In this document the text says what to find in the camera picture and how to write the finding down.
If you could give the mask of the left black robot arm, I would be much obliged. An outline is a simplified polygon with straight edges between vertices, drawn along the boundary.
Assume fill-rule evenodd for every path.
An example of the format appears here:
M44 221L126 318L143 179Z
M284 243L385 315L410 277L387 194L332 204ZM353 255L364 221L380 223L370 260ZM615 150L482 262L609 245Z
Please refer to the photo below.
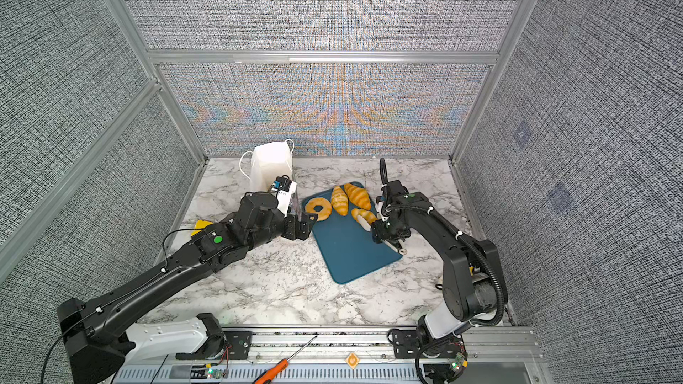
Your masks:
M87 302L66 300L57 316L72 379L99 383L110 377L140 348L128 330L149 311L275 238L307 239L317 220L306 212L282 213L272 194L246 194L236 213L197 231L150 270Z

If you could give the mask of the fake croissant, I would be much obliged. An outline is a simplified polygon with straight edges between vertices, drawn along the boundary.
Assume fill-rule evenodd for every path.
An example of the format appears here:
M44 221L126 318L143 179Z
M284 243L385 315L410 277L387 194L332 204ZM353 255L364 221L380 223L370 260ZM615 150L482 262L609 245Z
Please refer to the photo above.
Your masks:
M336 213L341 216L347 216L349 213L349 199L346 192L340 187L333 188L330 203Z
M370 210L356 208L351 211L351 215L353 219L359 224L365 223L368 226L371 226L374 222L377 221L377 217Z
M370 211L373 204L370 200L368 191L365 188L361 188L351 183L347 183L343 186L343 189L349 199L349 201L360 209Z

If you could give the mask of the white floral paper bag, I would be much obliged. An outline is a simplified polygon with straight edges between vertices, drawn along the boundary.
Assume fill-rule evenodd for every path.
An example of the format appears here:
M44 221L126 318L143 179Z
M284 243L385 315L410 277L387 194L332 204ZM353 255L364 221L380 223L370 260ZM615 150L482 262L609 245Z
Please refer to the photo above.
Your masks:
M239 160L239 170L249 180L251 192L268 191L277 177L293 177L293 150L291 139L283 142L270 142L246 151ZM250 171L242 169L243 159L249 156Z

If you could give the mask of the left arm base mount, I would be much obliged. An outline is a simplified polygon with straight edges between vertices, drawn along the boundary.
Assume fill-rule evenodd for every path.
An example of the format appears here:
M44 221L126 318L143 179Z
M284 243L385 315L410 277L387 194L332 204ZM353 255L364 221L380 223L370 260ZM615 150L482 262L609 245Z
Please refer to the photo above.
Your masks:
M228 360L247 360L253 333L243 330L228 330L222 337L209 336L207 341L193 353L177 353L176 360L215 360L227 353Z

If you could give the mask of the fake croissant top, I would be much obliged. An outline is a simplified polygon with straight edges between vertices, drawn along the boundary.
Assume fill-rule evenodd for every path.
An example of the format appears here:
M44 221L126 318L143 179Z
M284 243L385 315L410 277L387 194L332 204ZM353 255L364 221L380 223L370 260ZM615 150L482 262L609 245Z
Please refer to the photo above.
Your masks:
M349 199L349 201L360 209L370 211L373 204L370 200L368 191L365 188L361 188L351 183L347 183L343 186L343 189Z

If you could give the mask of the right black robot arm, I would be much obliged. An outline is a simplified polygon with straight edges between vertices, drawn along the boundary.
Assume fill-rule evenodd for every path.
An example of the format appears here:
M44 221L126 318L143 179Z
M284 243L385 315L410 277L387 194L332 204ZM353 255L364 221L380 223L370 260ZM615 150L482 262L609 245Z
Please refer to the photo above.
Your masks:
M442 259L443 302L421 322L430 339L502 321L508 295L500 256L492 242L462 232L428 197L409 192L400 181L385 182L378 203L382 218L371 225L376 243L400 250L416 231Z

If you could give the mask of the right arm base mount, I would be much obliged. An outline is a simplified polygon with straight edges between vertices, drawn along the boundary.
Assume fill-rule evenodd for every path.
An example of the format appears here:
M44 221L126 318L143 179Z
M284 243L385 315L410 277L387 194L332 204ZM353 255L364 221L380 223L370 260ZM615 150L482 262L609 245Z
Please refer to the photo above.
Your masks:
M396 359L414 361L415 374L421 383L455 382L469 364L469 354L459 334L433 339L423 328L391 328L387 340Z

